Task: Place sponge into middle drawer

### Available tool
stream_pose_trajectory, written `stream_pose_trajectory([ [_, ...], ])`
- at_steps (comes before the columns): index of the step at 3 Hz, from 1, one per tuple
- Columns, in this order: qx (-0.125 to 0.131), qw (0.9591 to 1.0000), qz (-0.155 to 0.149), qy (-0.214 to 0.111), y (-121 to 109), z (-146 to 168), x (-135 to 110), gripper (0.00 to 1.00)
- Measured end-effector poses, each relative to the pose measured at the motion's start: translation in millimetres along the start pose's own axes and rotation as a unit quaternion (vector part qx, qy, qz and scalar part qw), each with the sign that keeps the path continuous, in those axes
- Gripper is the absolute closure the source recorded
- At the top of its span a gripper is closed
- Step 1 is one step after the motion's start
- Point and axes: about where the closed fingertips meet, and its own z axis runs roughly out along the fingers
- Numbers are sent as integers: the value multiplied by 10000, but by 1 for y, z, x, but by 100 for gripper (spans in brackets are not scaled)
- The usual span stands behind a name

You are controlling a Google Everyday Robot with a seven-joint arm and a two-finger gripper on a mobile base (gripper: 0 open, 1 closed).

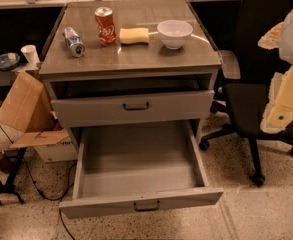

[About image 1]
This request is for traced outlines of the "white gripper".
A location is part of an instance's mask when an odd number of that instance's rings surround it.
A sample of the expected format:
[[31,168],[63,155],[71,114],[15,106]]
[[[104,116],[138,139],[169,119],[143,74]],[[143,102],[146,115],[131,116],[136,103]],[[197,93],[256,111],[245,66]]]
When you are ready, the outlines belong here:
[[[268,50],[279,47],[280,58],[293,65],[293,9],[283,23],[276,24],[260,38],[258,46]],[[279,133],[293,121],[293,66],[284,74],[274,74],[268,99],[260,129],[265,133]]]

